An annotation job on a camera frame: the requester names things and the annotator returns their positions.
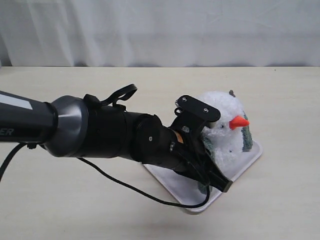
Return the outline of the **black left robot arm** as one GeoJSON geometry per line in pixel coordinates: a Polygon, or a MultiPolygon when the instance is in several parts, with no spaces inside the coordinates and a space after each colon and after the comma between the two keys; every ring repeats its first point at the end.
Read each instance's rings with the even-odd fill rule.
{"type": "Polygon", "coordinates": [[[148,113],[129,112],[115,92],[100,101],[65,95],[41,102],[8,92],[0,94],[0,140],[40,145],[55,157],[121,157],[176,172],[227,192],[232,181],[211,160],[201,132],[220,119],[218,109],[183,95],[176,101],[176,118],[164,126],[148,113]]]}

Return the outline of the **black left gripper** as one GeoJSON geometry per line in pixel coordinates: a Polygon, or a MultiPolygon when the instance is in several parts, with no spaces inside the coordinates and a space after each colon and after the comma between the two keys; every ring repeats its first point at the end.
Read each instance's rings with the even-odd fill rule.
{"type": "Polygon", "coordinates": [[[197,189],[206,193],[217,189],[226,193],[232,181],[214,162],[214,155],[203,143],[202,137],[193,136],[176,126],[162,126],[159,140],[159,166],[196,181],[197,189]]]}

